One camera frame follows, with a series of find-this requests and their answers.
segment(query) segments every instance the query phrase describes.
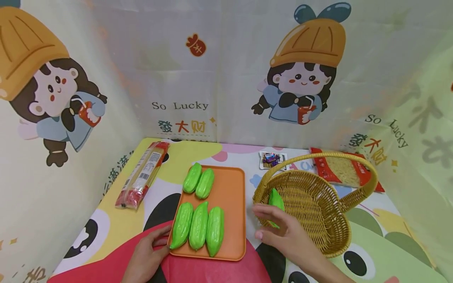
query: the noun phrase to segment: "table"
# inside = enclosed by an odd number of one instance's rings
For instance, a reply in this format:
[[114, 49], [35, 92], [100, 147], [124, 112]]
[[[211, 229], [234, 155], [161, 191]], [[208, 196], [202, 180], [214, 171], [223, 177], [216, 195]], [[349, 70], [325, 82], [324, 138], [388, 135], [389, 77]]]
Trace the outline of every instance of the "table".
[[[120, 282], [138, 241], [172, 223], [183, 180], [194, 162], [244, 170], [246, 254], [238, 262], [169, 255], [149, 282], [316, 282], [279, 251], [254, 238], [259, 222], [251, 212], [254, 191], [266, 172], [259, 169], [258, 152], [286, 153], [292, 158], [307, 154], [308, 150], [166, 140], [171, 143], [168, 154], [138, 211], [116, 209], [114, 203], [124, 182], [148, 145], [157, 140], [160, 139], [141, 141], [49, 279], [50, 283]], [[294, 163], [290, 169], [316, 170], [312, 160]], [[352, 191], [350, 187], [335, 188], [340, 197]], [[347, 216], [352, 229], [351, 246], [331, 261], [356, 282], [447, 282], [386, 194], [373, 193]]]

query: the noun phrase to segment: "woven basket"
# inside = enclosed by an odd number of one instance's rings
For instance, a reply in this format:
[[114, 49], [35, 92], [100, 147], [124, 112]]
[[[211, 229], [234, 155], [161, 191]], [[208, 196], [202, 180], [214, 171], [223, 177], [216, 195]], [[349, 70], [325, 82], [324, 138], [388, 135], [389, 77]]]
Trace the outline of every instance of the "woven basket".
[[[326, 180], [303, 170], [289, 170], [274, 176], [281, 168], [301, 160], [318, 157], [338, 157], [360, 162], [369, 168], [371, 178], [364, 186], [339, 198]], [[369, 197], [377, 186], [374, 167], [363, 158], [339, 152], [307, 154], [277, 164], [264, 174], [253, 196], [253, 203], [269, 202], [275, 188], [283, 198], [285, 211], [296, 217], [326, 258], [343, 254], [351, 243], [351, 228], [345, 212]], [[272, 227], [260, 219], [263, 226]]]

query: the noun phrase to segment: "blue bow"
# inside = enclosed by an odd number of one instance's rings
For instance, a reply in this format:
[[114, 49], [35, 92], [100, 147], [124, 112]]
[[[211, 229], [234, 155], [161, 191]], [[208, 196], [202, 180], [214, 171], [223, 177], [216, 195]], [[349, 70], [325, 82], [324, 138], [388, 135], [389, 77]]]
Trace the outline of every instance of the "blue bow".
[[302, 4], [297, 7], [296, 11], [294, 12], [294, 19], [299, 24], [303, 24], [313, 19], [333, 19], [334, 21], [341, 23], [342, 21], [346, 20], [350, 14], [351, 5], [346, 2], [332, 4], [322, 10], [318, 16], [316, 16], [310, 6]]

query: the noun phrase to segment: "child's hand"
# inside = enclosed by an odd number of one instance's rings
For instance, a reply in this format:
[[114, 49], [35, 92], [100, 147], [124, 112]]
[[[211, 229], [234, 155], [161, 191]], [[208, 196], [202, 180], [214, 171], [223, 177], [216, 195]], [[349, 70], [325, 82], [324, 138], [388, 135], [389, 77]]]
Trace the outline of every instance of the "child's hand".
[[302, 123], [308, 123], [310, 121], [311, 110], [302, 115]]
[[[157, 229], [142, 238], [135, 247], [121, 283], [145, 283], [156, 273], [162, 260], [169, 254], [167, 239], [162, 238], [170, 233], [171, 225]], [[163, 248], [154, 250], [155, 246]]]

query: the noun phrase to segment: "packaged noodles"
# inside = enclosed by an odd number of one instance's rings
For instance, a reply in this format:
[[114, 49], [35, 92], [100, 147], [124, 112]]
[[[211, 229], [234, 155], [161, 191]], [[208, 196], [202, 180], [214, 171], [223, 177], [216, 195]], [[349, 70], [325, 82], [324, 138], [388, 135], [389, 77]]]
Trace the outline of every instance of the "packaged noodles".
[[[333, 150], [321, 150], [317, 148], [311, 148], [311, 153], [329, 152]], [[352, 154], [361, 158], [366, 159], [362, 154], [358, 153], [346, 153]], [[324, 178], [327, 182], [359, 188], [368, 182], [371, 177], [371, 173], [364, 165], [357, 161], [352, 161], [345, 158], [336, 157], [319, 157], [314, 158], [314, 163], [318, 172], [318, 176]], [[381, 183], [377, 184], [375, 189], [376, 192], [385, 192]]]
[[138, 209], [169, 147], [170, 144], [166, 142], [154, 142], [148, 147], [124, 183], [116, 199], [116, 208]]

